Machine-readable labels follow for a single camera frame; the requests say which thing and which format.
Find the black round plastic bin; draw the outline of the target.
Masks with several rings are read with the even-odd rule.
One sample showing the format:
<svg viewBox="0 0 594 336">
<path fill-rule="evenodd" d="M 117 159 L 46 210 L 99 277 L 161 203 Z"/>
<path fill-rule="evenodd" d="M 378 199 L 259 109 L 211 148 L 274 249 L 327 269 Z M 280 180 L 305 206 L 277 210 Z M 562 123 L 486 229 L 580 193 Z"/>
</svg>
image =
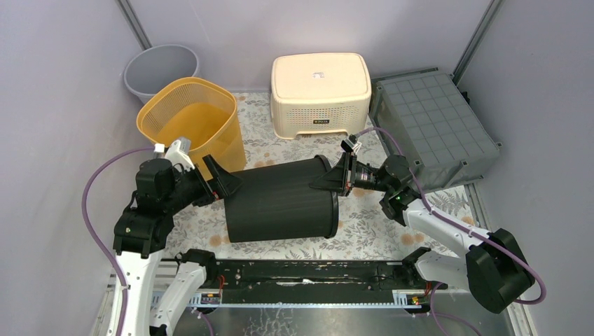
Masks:
<svg viewBox="0 0 594 336">
<path fill-rule="evenodd" d="M 317 155 L 235 172 L 242 185 L 224 200 L 230 242 L 334 237 L 338 196 L 310 187 L 330 168 L 328 159 Z"/>
</svg>

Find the yellow bin with black liner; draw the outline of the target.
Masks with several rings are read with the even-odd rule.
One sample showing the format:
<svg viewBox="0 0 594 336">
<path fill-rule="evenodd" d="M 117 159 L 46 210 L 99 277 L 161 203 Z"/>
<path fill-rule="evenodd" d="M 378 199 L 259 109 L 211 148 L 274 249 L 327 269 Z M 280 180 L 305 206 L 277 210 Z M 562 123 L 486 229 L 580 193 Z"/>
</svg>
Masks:
<svg viewBox="0 0 594 336">
<path fill-rule="evenodd" d="M 137 114 L 137 129 L 151 143 L 171 145 L 188 139 L 188 156 L 206 179 L 204 156 L 228 172 L 247 164 L 237 100 L 226 89 L 197 77 L 174 80 L 149 99 Z"/>
</svg>

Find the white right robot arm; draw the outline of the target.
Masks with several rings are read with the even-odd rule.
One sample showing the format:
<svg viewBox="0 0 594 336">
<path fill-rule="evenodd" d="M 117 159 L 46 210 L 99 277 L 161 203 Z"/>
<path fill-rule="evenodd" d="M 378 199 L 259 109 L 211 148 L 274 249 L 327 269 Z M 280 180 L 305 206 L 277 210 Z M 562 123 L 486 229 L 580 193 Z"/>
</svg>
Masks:
<svg viewBox="0 0 594 336">
<path fill-rule="evenodd" d="M 515 237 L 507 230 L 495 232 L 472 226 L 434 208 L 420 188 L 408 161 L 390 155 L 383 164 L 372 167 L 358 162 L 354 153 L 343 153 L 328 172 L 311 182 L 311 188 L 328 190 L 341 196 L 353 188 L 383 193 L 380 206 L 386 217 L 398 224 L 430 236 L 454 254 L 419 248 L 410 254 L 401 270 L 403 282 L 419 288 L 427 281 L 441 282 L 470 292 L 474 299 L 492 313 L 500 313 L 511 303 L 523 304 L 521 295 L 537 284 L 539 297 L 546 297 L 541 277 L 528 265 Z"/>
</svg>

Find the grey plastic storage bin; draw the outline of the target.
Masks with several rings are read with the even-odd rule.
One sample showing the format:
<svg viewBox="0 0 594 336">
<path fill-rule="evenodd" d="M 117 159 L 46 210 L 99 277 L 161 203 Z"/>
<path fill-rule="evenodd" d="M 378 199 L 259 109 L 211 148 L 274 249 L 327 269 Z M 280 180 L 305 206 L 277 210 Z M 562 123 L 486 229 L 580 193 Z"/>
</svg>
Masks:
<svg viewBox="0 0 594 336">
<path fill-rule="evenodd" d="M 369 116 L 389 154 L 403 153 L 422 189 L 482 179 L 499 158 L 494 142 L 450 76 L 437 68 L 376 78 Z"/>
</svg>

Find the grey round plastic bin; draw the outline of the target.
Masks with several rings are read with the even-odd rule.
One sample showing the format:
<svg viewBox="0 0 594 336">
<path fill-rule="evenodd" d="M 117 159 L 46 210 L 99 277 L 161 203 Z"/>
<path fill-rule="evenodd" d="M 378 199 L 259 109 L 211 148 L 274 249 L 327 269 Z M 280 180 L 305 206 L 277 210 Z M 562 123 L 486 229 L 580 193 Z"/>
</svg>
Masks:
<svg viewBox="0 0 594 336">
<path fill-rule="evenodd" d="M 135 56 L 124 70 L 123 80 L 128 91 L 145 104 L 171 82 L 199 75 L 200 60 L 193 50 L 166 44 Z"/>
</svg>

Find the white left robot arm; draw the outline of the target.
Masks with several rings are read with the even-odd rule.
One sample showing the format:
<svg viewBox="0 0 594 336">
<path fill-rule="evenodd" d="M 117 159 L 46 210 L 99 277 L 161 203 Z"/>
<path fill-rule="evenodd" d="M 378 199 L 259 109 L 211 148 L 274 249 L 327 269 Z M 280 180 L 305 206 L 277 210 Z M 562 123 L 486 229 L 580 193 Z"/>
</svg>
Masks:
<svg viewBox="0 0 594 336">
<path fill-rule="evenodd" d="M 216 257 L 210 251 L 183 253 L 176 276 L 156 307 L 151 306 L 155 277 L 174 227 L 174 215 L 186 207 L 204 207 L 236 193 L 242 179 L 222 168 L 211 155 L 203 158 L 211 179 L 193 165 L 166 158 L 143 162 L 135 177 L 137 189 L 114 228 L 116 274 L 109 335 L 171 335 L 199 287 L 219 281 Z"/>
</svg>

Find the cream perforated plastic basket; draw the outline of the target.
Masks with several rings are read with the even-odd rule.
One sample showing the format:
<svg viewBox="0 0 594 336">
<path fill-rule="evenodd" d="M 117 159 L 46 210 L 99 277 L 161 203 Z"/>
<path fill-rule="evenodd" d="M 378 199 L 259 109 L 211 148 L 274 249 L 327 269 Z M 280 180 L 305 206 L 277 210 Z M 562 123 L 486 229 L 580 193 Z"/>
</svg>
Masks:
<svg viewBox="0 0 594 336">
<path fill-rule="evenodd" d="M 270 112 L 281 139 L 300 134 L 354 134 L 366 125 L 371 78 L 354 52 L 281 56 L 272 63 Z"/>
</svg>

